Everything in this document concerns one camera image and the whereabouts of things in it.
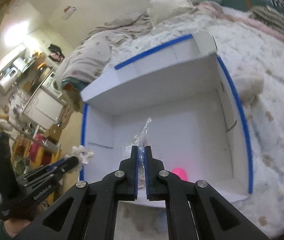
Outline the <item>person left hand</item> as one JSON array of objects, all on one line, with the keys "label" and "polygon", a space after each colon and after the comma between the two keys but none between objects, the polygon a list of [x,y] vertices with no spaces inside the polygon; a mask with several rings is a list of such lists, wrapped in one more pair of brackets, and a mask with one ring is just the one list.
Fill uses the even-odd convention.
[{"label": "person left hand", "polygon": [[4,229],[11,238],[14,238],[30,223],[31,221],[27,219],[10,218],[4,222]]}]

